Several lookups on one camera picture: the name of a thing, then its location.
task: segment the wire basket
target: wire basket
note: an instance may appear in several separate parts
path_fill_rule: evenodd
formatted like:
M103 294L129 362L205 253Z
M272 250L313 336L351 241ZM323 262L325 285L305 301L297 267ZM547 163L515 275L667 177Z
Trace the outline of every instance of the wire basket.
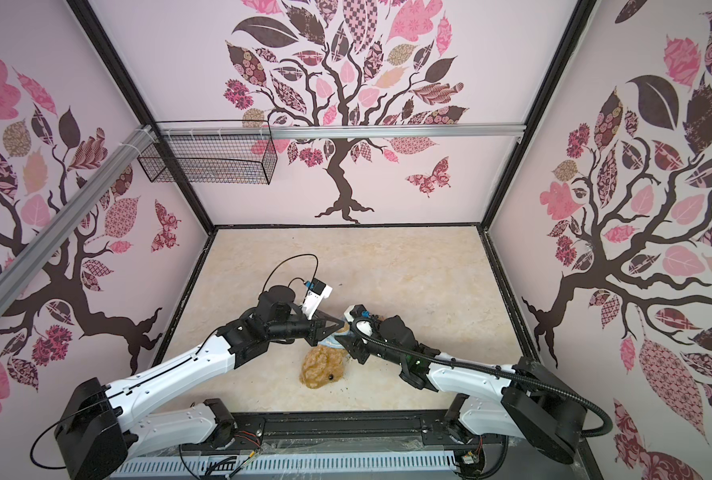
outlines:
M263 124L268 128L246 134L165 134L144 149L138 161L151 182L267 185L278 156L268 121L252 122L253 127Z

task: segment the wall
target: wall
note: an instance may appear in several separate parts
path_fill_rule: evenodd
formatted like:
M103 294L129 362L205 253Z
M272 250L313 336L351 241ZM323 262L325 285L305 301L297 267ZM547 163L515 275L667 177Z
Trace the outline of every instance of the wall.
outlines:
M268 117L274 128L284 128L520 123L574 2L93 6L156 119ZM364 12L362 23L356 11ZM343 56L348 47L351 59ZM218 224L477 222L512 139L373 138L330 145L328 154L324 140L277 142L279 161L270 186L194 187ZM351 157L354 146L358 158ZM433 176L445 158L448 170ZM422 186L434 191L426 195Z
M64 2L0 2L0 273L136 126ZM0 320L0 476L64 475L32 441L80 382L150 364L204 240L174 185L118 179ZM36 457L62 464L51 436Z
M712 0L602 2L493 232L604 477L712 479Z

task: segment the tree decal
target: tree decal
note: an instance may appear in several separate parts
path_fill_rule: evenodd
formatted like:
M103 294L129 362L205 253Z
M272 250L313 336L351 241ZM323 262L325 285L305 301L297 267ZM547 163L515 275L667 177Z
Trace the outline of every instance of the tree decal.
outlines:
M266 112L272 124L307 127L337 122L456 124L467 110L453 105L436 106L451 102L464 87L462 83L441 83L454 58L431 61L437 53L439 57L445 53L452 41L452 25L445 15L439 15L441 0L429 0L427 5L424 0L343 0L342 22L332 22L339 9L337 0L305 2L307 5L281 2L284 12L276 2L244 3L260 14L283 14L289 25L270 16L257 16L240 21L233 29L262 45L248 48L226 42L230 61L243 82L228 80L224 96L238 109L247 110L259 101L269 102L271 108ZM378 14L378 8L384 9L387 16ZM376 38L384 22L390 22L389 34ZM430 32L434 34L430 42L420 39ZM384 52L394 37L410 43ZM290 45L299 48L291 57L274 51ZM420 111L416 112L415 103L434 107L424 111L418 108ZM247 110L244 119L254 119L254 110L257 109ZM416 154L436 143L429 138L394 138L389 144L370 138L332 138L291 143L277 140L275 147L278 152L286 150L290 164L300 159L309 168L321 165L338 188L339 197L317 218L340 212L344 220L358 224L351 217L352 212L374 209L354 198L342 162L349 158L353 162L360 158L398 162L397 154ZM439 162L443 162L444 170L437 168L430 176L414 175L407 180L413 184L422 180L417 185L424 194L447 185L449 175L443 173L447 159Z
M9 92L12 87L2 83L6 76L6 65L0 60L0 92ZM70 109L58 116L52 97L40 84L23 74L18 74L18 79L31 96L33 109L26 112L22 120L7 127L1 141L9 158L0 151L0 212L8 217L0 215L0 247L7 252L5 260L0 258L0 274L25 249L32 236L29 229L38 233L66 205L69 182L83 187L86 180L79 172L99 168L108 155L104 146L105 132L101 128L83 140ZM0 119L19 115L12 109L1 113ZM31 145L31 133L38 145ZM24 158L15 163L12 157ZM55 162L52 165L58 167L59 179L49 181L46 162ZM24 165L21 178L13 165ZM130 369L134 373L140 349L151 350L161 337L159 334L151 340L147 335L160 309L149 319L135 324L127 317L94 312L89 304L89 296L102 292L102 277L113 274L102 258L123 254L132 246L122 240L137 216L139 198L123 197L131 182L132 168L127 168L44 265L42 270L48 282L15 300L3 315L18 319L15 325L0 329L0 335L9 338L0 353L0 361L16 382L38 390L39 368L70 356L70 344L79 336L101 333L126 340L131 355ZM177 226L174 216L165 217L171 228ZM9 219L11 229L7 227ZM92 244L104 236L112 239L104 244Z
M712 12L704 15L712 43ZM589 290L588 308L600 307L601 328L620 330L623 367L631 371L638 363L654 393L705 436L701 392L712 407L712 326L710 319L688 319L678 309L712 306L706 290L712 286L712 254L701 254L712 249L712 56L706 53L697 75L698 52L689 39L668 38L666 70L675 84L653 74L634 78L638 108L623 105L615 89L592 130L583 123L570 132L566 153L572 160L554 169L558 181L540 194L546 213L557 220L546 234L556 242L562 268L558 292L548 310L522 300L537 321L538 350L543 337L558 367L555 328L568 303ZM689 79L694 84L680 85ZM689 100L680 104L677 89L687 87ZM646 130L651 136L637 134L639 119L652 126ZM674 234L665 235L660 227L666 224ZM669 294L648 294L653 286L669 287ZM637 319L643 338L630 328ZM656 342L653 332L668 346ZM683 346L690 351L670 350ZM646 454L638 436L616 441L630 467L641 455L646 468L660 468L657 460L683 469L684 478L698 478L674 458Z

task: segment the butterfly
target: butterfly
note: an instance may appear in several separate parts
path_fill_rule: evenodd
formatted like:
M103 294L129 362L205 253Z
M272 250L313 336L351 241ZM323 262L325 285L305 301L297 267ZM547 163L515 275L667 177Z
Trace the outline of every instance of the butterfly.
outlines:
M430 198L430 192L436 189L436 185L439 187L447 186L449 187L450 176L447 173L449 169L449 157L444 157L436 164L434 171L430 176L425 175L410 175L407 177L407 181L412 185L417 185L420 187L420 191L423 192Z
M151 244L151 252L155 252L164 248L172 248L177 245L177 236L172 232L177 228L178 220L174 214L169 214L166 208L156 200L156 216L159 217L159 223L162 228L156 236L153 237L153 243Z

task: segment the floor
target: floor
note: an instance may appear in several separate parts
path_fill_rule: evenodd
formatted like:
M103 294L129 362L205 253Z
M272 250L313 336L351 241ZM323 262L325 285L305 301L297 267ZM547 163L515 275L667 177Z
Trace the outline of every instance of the floor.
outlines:
M418 341L458 359L515 363L521 356L474 226L221 230L212 245L165 359L193 348L216 326L254 306L278 262L314 253L316 277L334 288L319 309L340 317L353 304L400 315ZM313 274L310 257L291 260L268 284ZM302 299L304 286L292 284ZM419 391L400 367L377 357L349 360L342 380L308 389L298 380L310 346L272 343L227 375L204 382L162 410L222 398L234 412L447 408L453 393Z

